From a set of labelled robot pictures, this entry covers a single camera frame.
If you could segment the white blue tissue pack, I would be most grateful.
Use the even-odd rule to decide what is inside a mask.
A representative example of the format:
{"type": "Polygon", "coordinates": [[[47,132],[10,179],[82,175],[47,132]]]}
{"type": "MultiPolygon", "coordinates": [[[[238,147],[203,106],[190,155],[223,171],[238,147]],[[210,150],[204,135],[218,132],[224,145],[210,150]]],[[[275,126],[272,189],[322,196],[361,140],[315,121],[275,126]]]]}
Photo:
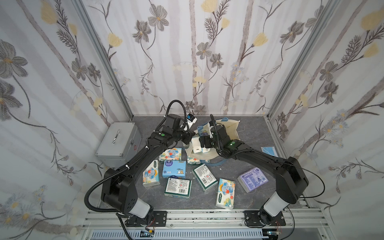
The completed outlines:
{"type": "Polygon", "coordinates": [[[197,153],[208,153],[211,150],[211,149],[207,149],[205,147],[201,147],[200,137],[198,135],[192,137],[191,145],[193,147],[193,153],[195,153],[195,154],[197,154],[197,153]]]}

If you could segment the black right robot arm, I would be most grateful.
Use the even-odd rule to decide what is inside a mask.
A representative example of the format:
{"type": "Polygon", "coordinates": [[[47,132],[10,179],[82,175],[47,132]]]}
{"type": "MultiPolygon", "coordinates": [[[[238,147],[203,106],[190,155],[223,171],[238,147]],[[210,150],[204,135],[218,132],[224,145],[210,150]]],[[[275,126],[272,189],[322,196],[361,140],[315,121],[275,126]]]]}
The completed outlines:
{"type": "Polygon", "coordinates": [[[276,191],[259,210],[260,222],[270,225],[288,205],[295,204],[306,188],[309,180],[305,171],[296,158],[287,159],[275,157],[256,150],[245,142],[231,139],[226,127],[215,120],[211,114],[209,135],[202,143],[204,147],[213,147],[217,154],[224,159],[234,159],[251,164],[275,178],[276,191]]]}

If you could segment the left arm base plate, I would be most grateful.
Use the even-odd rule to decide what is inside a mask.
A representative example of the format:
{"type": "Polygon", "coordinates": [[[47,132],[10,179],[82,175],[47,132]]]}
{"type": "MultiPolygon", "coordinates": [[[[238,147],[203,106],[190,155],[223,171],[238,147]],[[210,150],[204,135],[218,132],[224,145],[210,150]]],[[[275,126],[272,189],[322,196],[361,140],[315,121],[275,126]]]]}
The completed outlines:
{"type": "Polygon", "coordinates": [[[128,217],[125,220],[126,227],[165,227],[167,223],[167,211],[153,211],[144,218],[137,216],[128,217]]]}

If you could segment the purple tissue pack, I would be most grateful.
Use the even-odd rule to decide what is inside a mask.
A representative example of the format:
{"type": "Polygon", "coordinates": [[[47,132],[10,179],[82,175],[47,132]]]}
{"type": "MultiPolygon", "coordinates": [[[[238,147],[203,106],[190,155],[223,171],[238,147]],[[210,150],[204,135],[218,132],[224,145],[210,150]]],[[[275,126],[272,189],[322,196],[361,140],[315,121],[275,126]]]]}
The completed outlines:
{"type": "Polygon", "coordinates": [[[238,177],[238,181],[246,193],[250,193],[269,182],[267,177],[259,168],[253,168],[241,174],[238,177]]]}

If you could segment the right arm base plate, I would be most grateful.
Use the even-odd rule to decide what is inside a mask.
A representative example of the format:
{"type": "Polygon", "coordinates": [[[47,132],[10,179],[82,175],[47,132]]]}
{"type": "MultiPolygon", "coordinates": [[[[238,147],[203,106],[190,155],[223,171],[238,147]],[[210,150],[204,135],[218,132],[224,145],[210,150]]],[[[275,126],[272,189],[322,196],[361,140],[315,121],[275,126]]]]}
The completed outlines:
{"type": "Polygon", "coordinates": [[[260,214],[258,210],[244,211],[245,224],[248,227],[278,227],[286,226],[286,221],[282,212],[275,217],[269,217],[266,214],[260,214]]]}

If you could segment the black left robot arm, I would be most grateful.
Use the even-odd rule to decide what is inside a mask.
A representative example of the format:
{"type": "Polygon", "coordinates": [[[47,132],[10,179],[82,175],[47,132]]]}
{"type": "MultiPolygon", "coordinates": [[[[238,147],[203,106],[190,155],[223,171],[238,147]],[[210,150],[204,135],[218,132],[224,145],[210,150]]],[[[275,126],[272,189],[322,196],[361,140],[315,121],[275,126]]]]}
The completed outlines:
{"type": "Polygon", "coordinates": [[[135,216],[149,223],[153,219],[153,207],[138,197],[136,182],[150,165],[173,144],[187,144],[195,135],[188,125],[188,115],[185,105],[179,100],[173,100],[168,105],[163,120],[146,140],[142,148],[128,163],[116,170],[109,169],[104,178],[94,184],[85,193],[85,206],[98,213],[116,213],[118,217],[135,216]],[[102,187],[101,200],[111,206],[102,209],[90,203],[91,193],[102,187]]]}

